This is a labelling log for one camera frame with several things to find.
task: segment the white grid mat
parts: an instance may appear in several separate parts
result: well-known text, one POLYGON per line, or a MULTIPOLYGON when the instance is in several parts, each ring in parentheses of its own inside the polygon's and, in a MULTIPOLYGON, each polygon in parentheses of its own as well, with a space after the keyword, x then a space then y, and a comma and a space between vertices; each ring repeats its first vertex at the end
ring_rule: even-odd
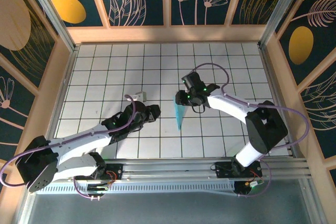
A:
MULTIPOLYGON (((273 101, 256 43, 82 45, 55 136, 87 130, 123 111, 130 104, 125 94, 145 91, 145 104, 158 104, 160 118, 106 147, 103 158, 233 156, 248 142, 247 129, 226 113, 207 109, 197 114, 189 108, 182 130, 177 129, 173 97, 184 89, 181 78, 206 62, 228 70, 228 93, 273 101)), ((226 81, 224 72, 210 65, 197 72, 206 84, 226 81)), ((288 156, 288 151, 270 155, 288 156)))

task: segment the blue towel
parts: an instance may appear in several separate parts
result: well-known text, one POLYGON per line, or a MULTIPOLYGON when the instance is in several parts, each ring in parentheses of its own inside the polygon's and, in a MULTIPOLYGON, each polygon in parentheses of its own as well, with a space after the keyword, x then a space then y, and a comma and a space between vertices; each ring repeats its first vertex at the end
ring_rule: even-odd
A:
POLYGON ((176 104, 175 97, 173 98, 173 100, 174 100, 174 107, 175 107, 175 116, 176 116, 176 121, 177 121, 177 127, 178 127, 178 130, 180 131, 181 127, 182 127, 183 117, 185 115, 187 107, 183 106, 183 105, 176 104))

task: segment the yellow circle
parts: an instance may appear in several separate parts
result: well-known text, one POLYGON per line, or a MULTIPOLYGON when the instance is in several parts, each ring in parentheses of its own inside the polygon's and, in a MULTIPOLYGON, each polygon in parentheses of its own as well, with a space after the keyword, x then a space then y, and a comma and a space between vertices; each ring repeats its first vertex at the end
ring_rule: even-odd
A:
POLYGON ((77 24, 86 18, 84 6, 78 0, 51 0, 62 20, 77 24))
POLYGON ((314 44, 314 36, 311 30, 300 26, 294 30, 289 40, 289 58, 300 65, 309 57, 314 44))
POLYGON ((0 45, 20 50, 30 37, 29 9, 23 0, 0 0, 0 45))

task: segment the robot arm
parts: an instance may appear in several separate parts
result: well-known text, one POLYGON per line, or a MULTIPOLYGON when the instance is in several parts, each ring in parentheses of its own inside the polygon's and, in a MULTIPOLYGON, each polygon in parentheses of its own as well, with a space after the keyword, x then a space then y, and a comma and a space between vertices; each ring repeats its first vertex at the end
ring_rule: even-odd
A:
MULTIPOLYGON (((200 106, 217 109, 242 121, 247 126, 250 142, 237 153, 232 161, 232 169, 239 176, 245 168, 267 154, 287 134, 288 130, 276 109, 252 108, 230 99, 222 93, 219 86, 206 86, 196 72, 182 78, 186 91, 180 90, 176 96, 177 104, 184 106, 200 106)), ((244 101, 233 95, 231 98, 244 101)), ((274 105, 265 101, 265 105, 274 105)))
POLYGON ((41 190, 59 179, 76 176, 92 176, 98 179, 105 174, 106 164, 98 150, 125 139, 131 132, 141 130, 145 123, 154 122, 161 114, 158 105, 145 106, 140 101, 135 101, 135 110, 135 117, 131 124, 113 133, 108 131, 127 124, 133 113, 131 104, 123 112, 117 113, 87 131, 49 141, 44 136, 33 139, 26 151, 75 138, 78 140, 34 152, 17 160, 16 166, 28 191, 32 193, 41 190))

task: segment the yellow oval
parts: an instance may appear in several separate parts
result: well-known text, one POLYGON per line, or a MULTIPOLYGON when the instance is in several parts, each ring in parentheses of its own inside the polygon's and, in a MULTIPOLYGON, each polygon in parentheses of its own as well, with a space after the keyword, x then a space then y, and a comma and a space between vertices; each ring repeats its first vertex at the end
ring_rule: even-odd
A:
POLYGON ((86 18, 84 6, 78 0, 51 0, 62 20, 77 24, 86 18))
POLYGON ((314 36, 311 30, 305 26, 299 26, 294 30, 289 40, 289 58, 300 65, 309 57, 314 44, 314 36))
POLYGON ((23 0, 0 0, 0 45, 21 50, 30 37, 29 9, 23 0))

